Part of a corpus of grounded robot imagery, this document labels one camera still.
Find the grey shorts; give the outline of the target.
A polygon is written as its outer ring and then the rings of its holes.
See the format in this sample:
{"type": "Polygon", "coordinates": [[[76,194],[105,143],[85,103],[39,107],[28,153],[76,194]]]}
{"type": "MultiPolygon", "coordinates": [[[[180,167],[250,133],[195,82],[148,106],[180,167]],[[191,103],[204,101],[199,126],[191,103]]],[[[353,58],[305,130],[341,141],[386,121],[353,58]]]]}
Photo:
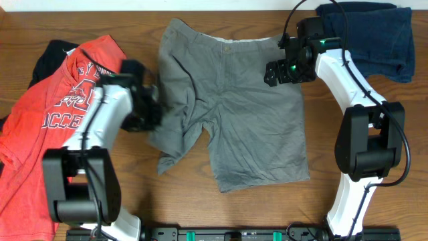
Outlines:
{"type": "Polygon", "coordinates": [[[299,84],[268,86],[279,37],[223,39],[172,19],[158,52],[161,124],[150,134],[158,174],[209,133],[211,170],[222,192],[309,179],[299,84]]]}

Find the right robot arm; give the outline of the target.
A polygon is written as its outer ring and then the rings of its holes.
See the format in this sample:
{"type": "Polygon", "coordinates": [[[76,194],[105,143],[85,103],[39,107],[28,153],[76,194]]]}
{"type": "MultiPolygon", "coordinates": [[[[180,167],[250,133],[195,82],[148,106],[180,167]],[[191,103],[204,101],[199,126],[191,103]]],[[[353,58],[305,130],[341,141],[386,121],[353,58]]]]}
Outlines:
{"type": "Polygon", "coordinates": [[[278,42],[286,57],[266,65],[264,82],[301,84],[321,79],[343,113],[334,146],[341,172],[334,204],[322,227],[291,224],[287,240],[400,240],[398,228],[365,228],[362,225],[370,199],[378,187],[400,184],[411,161],[398,180],[383,179],[409,155],[403,126],[405,110],[400,102],[388,102],[378,94],[354,65],[345,41],[328,37],[321,17],[296,25],[297,36],[284,33],[278,42]]]}

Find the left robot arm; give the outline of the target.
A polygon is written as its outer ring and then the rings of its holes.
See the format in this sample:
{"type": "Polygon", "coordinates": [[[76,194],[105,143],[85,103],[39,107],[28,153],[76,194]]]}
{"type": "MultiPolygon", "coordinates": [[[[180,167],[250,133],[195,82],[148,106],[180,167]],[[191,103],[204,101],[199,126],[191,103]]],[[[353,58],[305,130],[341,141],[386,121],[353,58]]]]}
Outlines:
{"type": "Polygon", "coordinates": [[[122,61],[117,72],[104,70],[81,125],[62,147],[43,155],[49,216],[78,227],[68,240],[148,239],[141,219],[121,204],[110,158],[120,129],[151,131],[161,122],[158,90],[144,86],[145,72],[136,60],[122,61]]]}

